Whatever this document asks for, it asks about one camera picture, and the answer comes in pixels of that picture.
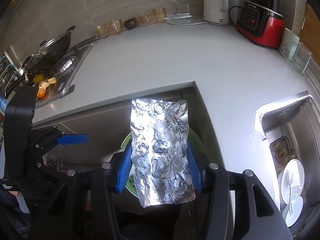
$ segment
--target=white bowl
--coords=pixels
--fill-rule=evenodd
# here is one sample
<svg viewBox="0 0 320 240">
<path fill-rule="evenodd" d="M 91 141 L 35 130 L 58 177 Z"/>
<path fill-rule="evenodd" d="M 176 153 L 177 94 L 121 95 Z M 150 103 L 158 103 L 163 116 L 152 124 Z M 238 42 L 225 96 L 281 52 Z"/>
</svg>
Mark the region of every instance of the white bowl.
<svg viewBox="0 0 320 240">
<path fill-rule="evenodd" d="M 303 207 L 303 198 L 300 196 L 298 200 L 292 204 L 292 215 L 289 212 L 289 205 L 287 205 L 281 212 L 282 217 L 287 224 L 287 227 L 292 226 L 299 218 Z"/>
<path fill-rule="evenodd" d="M 280 190 L 280 200 L 289 204 L 290 188 L 288 178 L 291 178 L 291 203 L 295 203 L 301 195 L 304 185 L 304 169 L 301 162 L 297 159 L 292 159 L 288 162 L 283 171 L 278 176 L 278 184 Z"/>
</svg>

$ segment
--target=drinking glass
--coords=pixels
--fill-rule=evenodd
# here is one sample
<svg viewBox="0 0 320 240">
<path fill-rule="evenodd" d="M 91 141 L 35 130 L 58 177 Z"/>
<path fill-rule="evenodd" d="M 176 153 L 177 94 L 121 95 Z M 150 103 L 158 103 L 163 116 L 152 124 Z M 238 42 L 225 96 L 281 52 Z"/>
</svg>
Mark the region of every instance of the drinking glass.
<svg viewBox="0 0 320 240">
<path fill-rule="evenodd" d="M 152 12 L 153 12 L 153 15 L 156 17 L 157 23 L 165 23 L 166 22 L 167 13 L 166 13 L 164 7 L 153 8 Z"/>
<path fill-rule="evenodd" d="M 122 33 L 122 20 L 120 18 L 110 21 L 109 26 L 113 30 L 114 34 L 118 35 Z"/>
<path fill-rule="evenodd" d="M 108 37 L 107 29 L 108 29 L 107 24 L 104 23 L 102 25 L 97 26 L 94 30 L 96 31 L 97 35 L 99 35 L 100 38 L 103 40 Z"/>
<path fill-rule="evenodd" d="M 140 26 L 148 26 L 148 25 L 153 24 L 155 21 L 156 21 L 156 17 L 155 16 L 147 14 L 147 15 L 139 17 L 138 24 Z"/>
</svg>

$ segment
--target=white countertop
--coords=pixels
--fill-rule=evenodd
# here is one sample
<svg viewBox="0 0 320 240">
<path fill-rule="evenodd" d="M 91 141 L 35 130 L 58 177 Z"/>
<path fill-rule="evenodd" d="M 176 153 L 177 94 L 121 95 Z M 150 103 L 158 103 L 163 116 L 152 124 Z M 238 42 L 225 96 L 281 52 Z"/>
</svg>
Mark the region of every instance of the white countertop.
<svg viewBox="0 0 320 240">
<path fill-rule="evenodd" d="M 110 36 L 93 47 L 72 84 L 73 93 L 36 110 L 34 124 L 193 84 L 225 168 L 253 170 L 272 198 L 262 136 L 254 130 L 255 111 L 305 90 L 315 94 L 277 50 L 253 44 L 231 26 L 209 24 L 159 24 Z"/>
</svg>

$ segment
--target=aluminum foil blister pack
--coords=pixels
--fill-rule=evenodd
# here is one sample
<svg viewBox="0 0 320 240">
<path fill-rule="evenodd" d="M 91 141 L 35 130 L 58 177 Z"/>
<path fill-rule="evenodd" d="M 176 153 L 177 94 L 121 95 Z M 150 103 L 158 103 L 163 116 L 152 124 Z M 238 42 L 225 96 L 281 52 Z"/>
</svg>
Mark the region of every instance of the aluminum foil blister pack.
<svg viewBox="0 0 320 240">
<path fill-rule="evenodd" d="M 134 184 L 143 207 L 196 198 L 186 157 L 188 104 L 132 99 Z"/>
</svg>

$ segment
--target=white kettle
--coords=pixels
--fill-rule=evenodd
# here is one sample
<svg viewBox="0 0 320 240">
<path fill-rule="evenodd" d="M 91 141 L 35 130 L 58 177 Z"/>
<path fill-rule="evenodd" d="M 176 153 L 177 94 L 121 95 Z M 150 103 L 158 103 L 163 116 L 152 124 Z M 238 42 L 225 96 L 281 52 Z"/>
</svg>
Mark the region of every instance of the white kettle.
<svg viewBox="0 0 320 240">
<path fill-rule="evenodd" d="M 229 0 L 203 0 L 203 20 L 219 26 L 229 25 Z"/>
</svg>

